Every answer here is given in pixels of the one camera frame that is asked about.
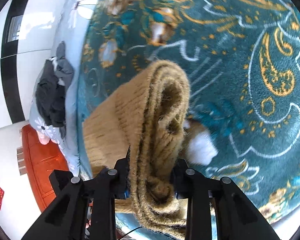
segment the black panel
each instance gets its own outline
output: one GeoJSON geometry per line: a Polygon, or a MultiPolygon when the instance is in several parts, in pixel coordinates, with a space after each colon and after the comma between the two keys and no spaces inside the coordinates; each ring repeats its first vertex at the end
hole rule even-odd
{"type": "Polygon", "coordinates": [[[1,79],[3,93],[12,123],[25,120],[17,79],[18,40],[7,42],[11,19],[23,16],[28,0],[12,0],[4,24],[1,45],[1,79]]]}

